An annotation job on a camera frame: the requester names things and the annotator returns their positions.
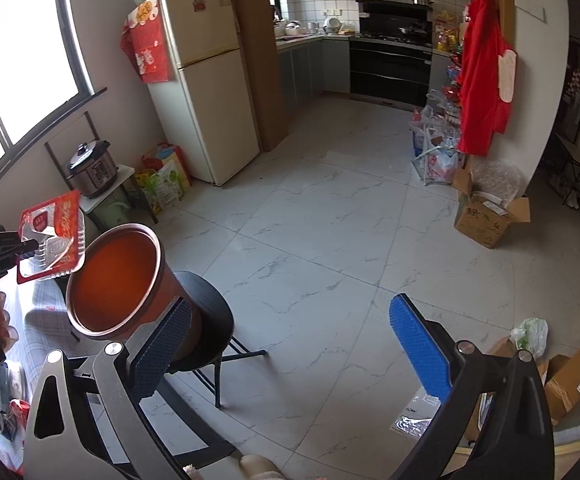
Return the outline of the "open cardboard box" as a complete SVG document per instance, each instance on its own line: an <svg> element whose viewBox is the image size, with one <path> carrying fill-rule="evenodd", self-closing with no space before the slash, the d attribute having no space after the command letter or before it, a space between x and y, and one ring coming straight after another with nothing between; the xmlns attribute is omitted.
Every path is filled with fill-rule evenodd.
<svg viewBox="0 0 580 480"><path fill-rule="evenodd" d="M515 198L508 208L497 205L473 192L468 170L456 170L453 188L458 192L455 230L485 248L493 249L513 224L531 222L530 200L526 196Z"/></svg>

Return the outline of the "white plastic shopping bag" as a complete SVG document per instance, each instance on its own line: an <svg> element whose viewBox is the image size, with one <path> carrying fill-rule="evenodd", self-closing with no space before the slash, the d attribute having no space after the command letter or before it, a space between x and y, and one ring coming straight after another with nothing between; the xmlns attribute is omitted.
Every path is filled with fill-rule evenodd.
<svg viewBox="0 0 580 480"><path fill-rule="evenodd" d="M426 105L412 114L409 123L414 158L412 166L424 184L450 185L461 162L459 130Z"/></svg>

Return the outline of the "green white plastic bag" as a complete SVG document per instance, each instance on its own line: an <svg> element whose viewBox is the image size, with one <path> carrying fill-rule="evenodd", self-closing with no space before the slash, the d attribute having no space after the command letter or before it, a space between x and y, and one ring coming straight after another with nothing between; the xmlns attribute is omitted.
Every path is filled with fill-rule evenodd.
<svg viewBox="0 0 580 480"><path fill-rule="evenodd" d="M517 350L529 351L539 360L547 348L549 327L544 318L526 318L510 332L510 340Z"/></svg>

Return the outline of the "brown plastic trash bucket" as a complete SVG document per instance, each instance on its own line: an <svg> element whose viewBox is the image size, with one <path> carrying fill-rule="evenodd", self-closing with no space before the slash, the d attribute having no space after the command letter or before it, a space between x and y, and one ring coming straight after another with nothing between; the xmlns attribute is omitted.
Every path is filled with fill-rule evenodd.
<svg viewBox="0 0 580 480"><path fill-rule="evenodd" d="M191 308L189 330L178 338L174 358L179 360L199 342L200 310L166 263L156 232L141 223L125 223L98 236L66 286L70 322L82 335L98 340L126 341L177 298Z"/></svg>

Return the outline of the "black window frame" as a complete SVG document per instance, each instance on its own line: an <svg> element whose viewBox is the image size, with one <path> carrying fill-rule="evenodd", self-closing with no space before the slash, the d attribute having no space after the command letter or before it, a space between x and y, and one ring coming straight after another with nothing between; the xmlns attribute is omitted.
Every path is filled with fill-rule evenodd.
<svg viewBox="0 0 580 480"><path fill-rule="evenodd" d="M97 93L70 0L0 0L0 178Z"/></svg>

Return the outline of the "green electric kettle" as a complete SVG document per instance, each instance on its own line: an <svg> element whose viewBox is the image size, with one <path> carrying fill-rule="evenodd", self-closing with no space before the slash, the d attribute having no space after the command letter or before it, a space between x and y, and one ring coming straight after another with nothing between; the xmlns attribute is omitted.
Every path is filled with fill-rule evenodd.
<svg viewBox="0 0 580 480"><path fill-rule="evenodd" d="M130 203L119 190L114 191L92 211L104 231L130 222Z"/></svg>

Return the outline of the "black kitchen stove unit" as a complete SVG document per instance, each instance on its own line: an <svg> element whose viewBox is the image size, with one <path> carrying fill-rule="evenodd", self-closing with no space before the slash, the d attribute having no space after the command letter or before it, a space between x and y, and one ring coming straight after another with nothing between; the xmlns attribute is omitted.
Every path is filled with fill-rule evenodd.
<svg viewBox="0 0 580 480"><path fill-rule="evenodd" d="M360 31L348 40L353 96L398 105L427 103L432 66L432 7L357 0Z"/></svg>

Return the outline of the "black round stool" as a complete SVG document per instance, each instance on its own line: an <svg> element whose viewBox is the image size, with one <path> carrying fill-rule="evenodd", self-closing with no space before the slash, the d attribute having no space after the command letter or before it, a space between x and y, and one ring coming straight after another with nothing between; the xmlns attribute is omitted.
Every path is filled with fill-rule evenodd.
<svg viewBox="0 0 580 480"><path fill-rule="evenodd" d="M235 319L232 309L222 294L202 276L184 271L176 273L191 305L200 316L199 337L186 356L171 362L170 374L194 374L214 396L214 405L221 410L220 372L225 362L266 356L265 349L251 351L235 336Z"/></svg>

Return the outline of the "flat cardboard box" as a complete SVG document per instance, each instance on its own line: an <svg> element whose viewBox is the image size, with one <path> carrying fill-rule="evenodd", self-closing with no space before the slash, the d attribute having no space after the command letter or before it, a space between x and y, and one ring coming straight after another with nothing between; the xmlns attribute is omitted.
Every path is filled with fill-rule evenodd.
<svg viewBox="0 0 580 480"><path fill-rule="evenodd" d="M542 380L550 420L557 426L580 402L580 348L573 356L544 356L535 365Z"/></svg>

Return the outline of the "red white food package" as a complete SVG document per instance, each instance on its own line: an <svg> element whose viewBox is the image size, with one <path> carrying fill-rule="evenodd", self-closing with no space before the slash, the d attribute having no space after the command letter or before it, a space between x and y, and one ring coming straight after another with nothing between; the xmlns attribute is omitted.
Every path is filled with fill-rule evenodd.
<svg viewBox="0 0 580 480"><path fill-rule="evenodd" d="M19 284L72 274L85 262L85 220L81 193L73 190L25 209L19 220L22 242L35 242L17 264Z"/></svg>

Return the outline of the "red hanging apron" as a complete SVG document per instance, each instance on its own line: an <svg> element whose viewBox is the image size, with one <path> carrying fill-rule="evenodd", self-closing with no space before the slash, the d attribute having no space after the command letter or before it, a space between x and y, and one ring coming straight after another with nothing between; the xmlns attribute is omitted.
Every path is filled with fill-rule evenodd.
<svg viewBox="0 0 580 480"><path fill-rule="evenodd" d="M458 77L459 151L485 157L506 130L514 98L517 53L500 29L496 0L471 0Z"/></svg>

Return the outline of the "plaid blue tablecloth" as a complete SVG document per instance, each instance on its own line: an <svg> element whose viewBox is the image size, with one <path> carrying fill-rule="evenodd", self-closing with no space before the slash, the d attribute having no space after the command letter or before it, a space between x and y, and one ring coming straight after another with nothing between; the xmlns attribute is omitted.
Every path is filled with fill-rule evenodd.
<svg viewBox="0 0 580 480"><path fill-rule="evenodd" d="M49 352L60 349L67 356L77 354L78 338L66 313L63 292L54 280L18 284L13 273L0 280L0 291L6 295L5 310L19 339L7 352L7 359L22 366L25 397L34 401L38 378ZM8 410L10 388L5 385L6 370L0 368L0 412ZM12 471L22 467L24 430L16 430L9 440L0 434L0 460Z"/></svg>

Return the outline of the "silver electric pressure cooker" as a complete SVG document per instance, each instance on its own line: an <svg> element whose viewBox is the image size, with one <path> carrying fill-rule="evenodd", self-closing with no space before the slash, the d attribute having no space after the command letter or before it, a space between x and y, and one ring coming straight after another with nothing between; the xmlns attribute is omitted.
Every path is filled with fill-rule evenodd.
<svg viewBox="0 0 580 480"><path fill-rule="evenodd" d="M82 195L94 198L112 187L118 175L118 165L114 162L107 140L93 140L81 143L68 163L71 185Z"/></svg>

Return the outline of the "green printed shopping bag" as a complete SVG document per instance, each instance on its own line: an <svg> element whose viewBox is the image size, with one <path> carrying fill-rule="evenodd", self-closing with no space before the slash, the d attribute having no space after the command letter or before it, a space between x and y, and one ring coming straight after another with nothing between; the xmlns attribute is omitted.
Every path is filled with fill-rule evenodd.
<svg viewBox="0 0 580 480"><path fill-rule="evenodd" d="M190 190L190 175L179 146L160 143L141 156L141 163L135 178L154 214L182 200Z"/></svg>

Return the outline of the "small white side table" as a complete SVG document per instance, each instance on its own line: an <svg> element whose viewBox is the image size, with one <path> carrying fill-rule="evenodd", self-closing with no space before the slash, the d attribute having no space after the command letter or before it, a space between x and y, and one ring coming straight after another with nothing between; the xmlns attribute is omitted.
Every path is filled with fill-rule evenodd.
<svg viewBox="0 0 580 480"><path fill-rule="evenodd" d="M110 188L94 198L80 197L81 210L100 233L130 222L133 209L145 211L154 224L159 222L135 174L133 167L120 165Z"/></svg>

